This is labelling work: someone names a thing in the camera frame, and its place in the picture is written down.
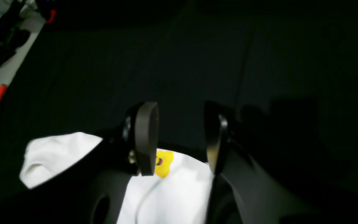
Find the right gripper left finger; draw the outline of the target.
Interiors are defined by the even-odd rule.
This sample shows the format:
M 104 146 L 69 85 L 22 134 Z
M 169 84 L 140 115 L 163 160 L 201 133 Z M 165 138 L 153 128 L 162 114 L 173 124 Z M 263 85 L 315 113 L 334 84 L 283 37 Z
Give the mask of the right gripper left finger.
M 115 224 L 133 176 L 152 176 L 158 144 L 156 102 L 132 107 L 104 135 L 34 139 L 27 146 L 28 224 Z

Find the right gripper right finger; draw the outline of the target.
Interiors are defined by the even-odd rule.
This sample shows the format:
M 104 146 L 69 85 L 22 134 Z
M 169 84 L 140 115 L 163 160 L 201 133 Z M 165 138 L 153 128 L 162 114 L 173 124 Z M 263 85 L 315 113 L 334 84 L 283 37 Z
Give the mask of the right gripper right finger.
M 206 224 L 281 224 L 316 212 L 250 156 L 229 108 L 206 101 L 204 131 L 213 173 Z

